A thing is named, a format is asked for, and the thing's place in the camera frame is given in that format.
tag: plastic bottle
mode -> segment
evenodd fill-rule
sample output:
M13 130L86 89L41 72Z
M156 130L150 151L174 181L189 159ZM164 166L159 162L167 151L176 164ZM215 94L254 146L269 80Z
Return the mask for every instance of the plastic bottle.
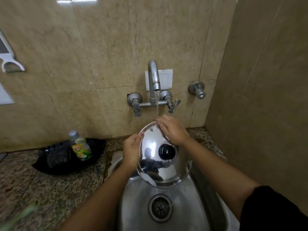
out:
M84 137L81 137L77 131L70 132L70 144L73 151L81 161L92 157L92 151Z

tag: stainless steel sink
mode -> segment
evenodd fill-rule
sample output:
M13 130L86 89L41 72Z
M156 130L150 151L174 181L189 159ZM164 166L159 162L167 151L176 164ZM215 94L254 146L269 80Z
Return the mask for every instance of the stainless steel sink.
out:
M113 155L110 175L121 164ZM193 164L178 185L156 188L136 172L125 187L109 230L239 230L239 222Z

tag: running water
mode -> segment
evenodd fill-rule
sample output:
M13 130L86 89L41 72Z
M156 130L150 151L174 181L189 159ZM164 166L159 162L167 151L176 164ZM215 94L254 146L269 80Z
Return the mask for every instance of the running water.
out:
M159 101L160 91L154 91L154 93L155 93L155 101L156 101L156 119L157 119L157 118L159 118L158 101Z

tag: drain strainer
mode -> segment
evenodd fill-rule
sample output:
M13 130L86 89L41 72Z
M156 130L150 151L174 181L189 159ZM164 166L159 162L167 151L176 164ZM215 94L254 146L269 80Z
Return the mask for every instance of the drain strainer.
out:
M172 202L166 195L156 194L150 199L148 210L154 221L163 223L168 221L172 215Z

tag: hand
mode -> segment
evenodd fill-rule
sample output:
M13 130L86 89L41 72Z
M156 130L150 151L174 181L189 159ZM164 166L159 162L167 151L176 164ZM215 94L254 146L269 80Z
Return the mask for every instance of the hand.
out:
M123 144L123 161L122 164L135 170L140 161L140 143L144 136L144 132L134 134L128 137Z
M157 119L157 124L169 141L175 145L182 146L190 139L185 127L171 116L164 114Z

